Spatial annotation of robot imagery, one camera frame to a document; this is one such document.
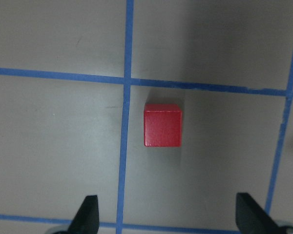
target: cube top face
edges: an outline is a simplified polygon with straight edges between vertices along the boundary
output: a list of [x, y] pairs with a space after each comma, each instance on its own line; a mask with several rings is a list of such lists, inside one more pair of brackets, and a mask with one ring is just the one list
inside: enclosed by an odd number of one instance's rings
[[182, 111], [176, 104], [146, 104], [144, 144], [147, 147], [180, 147]]

